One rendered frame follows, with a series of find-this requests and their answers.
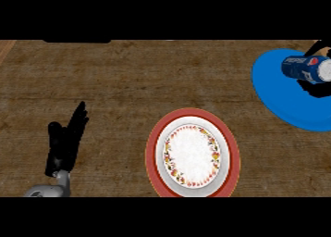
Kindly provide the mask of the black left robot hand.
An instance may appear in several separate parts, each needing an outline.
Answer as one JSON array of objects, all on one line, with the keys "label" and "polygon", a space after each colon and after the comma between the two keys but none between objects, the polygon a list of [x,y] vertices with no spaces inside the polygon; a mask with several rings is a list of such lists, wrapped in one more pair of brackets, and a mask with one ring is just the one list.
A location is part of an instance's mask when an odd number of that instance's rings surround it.
[{"label": "black left robot hand", "polygon": [[46,159],[46,175],[54,176],[60,170],[69,172],[75,165],[84,126],[88,121],[84,102],[80,102],[66,126],[51,121],[47,124],[49,151]]}]

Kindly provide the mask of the blue plate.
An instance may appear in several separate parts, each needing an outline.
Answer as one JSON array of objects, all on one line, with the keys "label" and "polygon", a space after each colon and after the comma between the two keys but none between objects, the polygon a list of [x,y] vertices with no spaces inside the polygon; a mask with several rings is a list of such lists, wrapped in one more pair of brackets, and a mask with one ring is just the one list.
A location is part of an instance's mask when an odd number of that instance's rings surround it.
[{"label": "blue plate", "polygon": [[301,51],[283,48],[261,53],[251,66],[252,87],[280,120],[308,131],[331,131],[331,95],[314,97],[282,73],[283,59],[301,55]]}]

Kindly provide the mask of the blue soda can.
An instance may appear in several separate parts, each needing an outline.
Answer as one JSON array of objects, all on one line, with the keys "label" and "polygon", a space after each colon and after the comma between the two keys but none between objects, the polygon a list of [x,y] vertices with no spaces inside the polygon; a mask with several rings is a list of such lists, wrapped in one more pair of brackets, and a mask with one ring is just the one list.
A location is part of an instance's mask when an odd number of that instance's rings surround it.
[{"label": "blue soda can", "polygon": [[326,56],[289,56],[282,62],[287,78],[310,83],[331,82],[331,58]]}]

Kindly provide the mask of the red-rimmed white floral plate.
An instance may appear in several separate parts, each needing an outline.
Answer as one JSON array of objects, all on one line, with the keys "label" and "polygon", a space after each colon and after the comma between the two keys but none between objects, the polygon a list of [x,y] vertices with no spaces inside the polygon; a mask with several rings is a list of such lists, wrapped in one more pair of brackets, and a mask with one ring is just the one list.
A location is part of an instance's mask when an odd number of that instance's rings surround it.
[{"label": "red-rimmed white floral plate", "polygon": [[144,166],[159,196],[230,196],[239,178],[239,149],[212,113],[181,108],[162,117],[146,143]]}]

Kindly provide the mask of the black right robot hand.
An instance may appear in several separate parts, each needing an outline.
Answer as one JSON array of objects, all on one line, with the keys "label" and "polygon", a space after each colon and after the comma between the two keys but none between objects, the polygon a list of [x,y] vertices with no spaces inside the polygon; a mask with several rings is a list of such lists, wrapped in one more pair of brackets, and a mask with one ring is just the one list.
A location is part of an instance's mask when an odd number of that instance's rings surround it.
[{"label": "black right robot hand", "polygon": [[[324,47],[327,47],[326,56],[331,58],[331,39],[317,40],[304,55],[313,56]],[[331,96],[331,82],[311,84],[308,81],[298,80],[298,84],[313,97]]]}]

